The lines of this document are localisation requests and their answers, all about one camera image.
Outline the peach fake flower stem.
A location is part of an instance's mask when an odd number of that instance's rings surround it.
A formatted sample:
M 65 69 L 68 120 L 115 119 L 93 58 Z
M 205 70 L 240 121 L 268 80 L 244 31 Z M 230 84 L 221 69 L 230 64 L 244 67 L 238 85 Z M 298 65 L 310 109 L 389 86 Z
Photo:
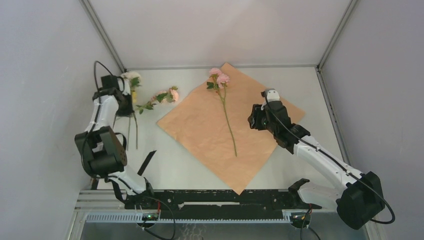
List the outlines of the peach fake flower stem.
M 174 85 L 167 90 L 159 91 L 146 103 L 136 105 L 135 112 L 142 114 L 145 110 L 154 110 L 156 105 L 175 104 L 180 98 L 178 90 L 179 88 Z

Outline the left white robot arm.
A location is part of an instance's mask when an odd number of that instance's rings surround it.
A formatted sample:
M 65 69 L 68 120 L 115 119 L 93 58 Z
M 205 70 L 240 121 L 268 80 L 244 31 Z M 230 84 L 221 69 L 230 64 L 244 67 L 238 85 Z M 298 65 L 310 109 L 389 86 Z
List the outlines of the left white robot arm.
M 95 93 L 93 104 L 90 124 L 74 137 L 83 170 L 93 179 L 110 182 L 119 201 L 127 203 L 137 198 L 143 208 L 153 207 L 157 196 L 143 173 L 156 152 L 149 152 L 138 171 L 133 170 L 128 165 L 127 138 L 119 139 L 120 133 L 112 128 L 116 114 L 129 108 L 128 97 L 113 89 Z

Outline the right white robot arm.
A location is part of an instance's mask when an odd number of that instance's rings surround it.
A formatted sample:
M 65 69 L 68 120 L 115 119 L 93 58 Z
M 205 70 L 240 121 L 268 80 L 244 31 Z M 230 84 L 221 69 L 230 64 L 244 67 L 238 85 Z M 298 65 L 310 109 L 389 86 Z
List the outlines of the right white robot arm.
M 311 203 L 334 208 L 354 230 L 373 221 L 387 207 L 380 178 L 372 171 L 362 173 L 329 153 L 308 130 L 291 121 L 281 101 L 253 104 L 247 121 L 251 129 L 269 131 L 280 147 L 305 160 L 333 185 L 318 191 L 317 185 L 304 183 L 289 194 L 293 207 Z

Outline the white fake flower stem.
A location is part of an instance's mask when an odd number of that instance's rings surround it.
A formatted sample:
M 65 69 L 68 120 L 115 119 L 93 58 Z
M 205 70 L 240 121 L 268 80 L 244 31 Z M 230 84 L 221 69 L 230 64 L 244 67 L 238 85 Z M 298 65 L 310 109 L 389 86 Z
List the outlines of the white fake flower stem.
M 131 94 L 131 91 L 135 90 L 137 95 L 137 88 L 141 86 L 141 75 L 136 71 L 127 71 L 122 73 L 120 77 L 123 79 L 123 87 L 128 87 L 128 90 L 123 90 L 123 93 Z

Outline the yellow fake flower stem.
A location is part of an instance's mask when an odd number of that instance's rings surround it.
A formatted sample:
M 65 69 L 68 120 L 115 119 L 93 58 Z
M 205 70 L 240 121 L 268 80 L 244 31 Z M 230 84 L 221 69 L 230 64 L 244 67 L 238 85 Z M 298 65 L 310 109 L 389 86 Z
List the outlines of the yellow fake flower stem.
M 135 122 L 135 149 L 137 150 L 139 147 L 139 135 L 138 135 L 139 126 L 138 126 L 138 120 L 137 120 L 136 110 L 135 110 L 136 103 L 137 103 L 137 92 L 135 90 L 131 91 L 131 99 L 132 99 L 132 106 L 133 106 L 132 117 Z

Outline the pink fake flower stem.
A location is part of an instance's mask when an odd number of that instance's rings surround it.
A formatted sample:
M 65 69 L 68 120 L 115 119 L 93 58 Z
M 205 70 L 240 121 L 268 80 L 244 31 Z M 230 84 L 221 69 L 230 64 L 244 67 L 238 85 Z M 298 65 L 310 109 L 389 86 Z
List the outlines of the pink fake flower stem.
M 231 124 L 230 124 L 228 111 L 227 111 L 227 88 L 230 83 L 230 77 L 227 74 L 223 73 L 219 68 L 214 67 L 209 70 L 209 78 L 211 79 L 211 81 L 206 82 L 206 85 L 207 85 L 206 88 L 208 90 L 214 90 L 215 93 L 219 96 L 219 99 L 223 107 L 226 124 L 228 126 L 228 130 L 231 136 L 234 155 L 237 157 L 238 152 L 237 152 L 236 140 L 235 140 L 235 136 L 234 136 Z

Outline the orange wrapping paper sheet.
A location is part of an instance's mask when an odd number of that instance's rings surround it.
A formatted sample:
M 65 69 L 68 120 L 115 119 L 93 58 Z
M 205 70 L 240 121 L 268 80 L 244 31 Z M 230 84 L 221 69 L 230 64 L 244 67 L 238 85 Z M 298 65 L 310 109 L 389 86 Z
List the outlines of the orange wrapping paper sheet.
M 305 176 L 303 160 L 277 146 L 268 131 L 250 129 L 253 104 L 262 104 L 261 92 L 274 88 L 283 97 L 292 121 L 305 112 L 298 107 L 300 87 L 311 75 L 309 67 L 235 68 L 221 71 L 229 83 L 208 89 L 207 69 L 161 70 L 157 90 L 175 85 L 176 106 L 161 111 L 163 148 L 158 165 L 162 189 L 286 189 Z

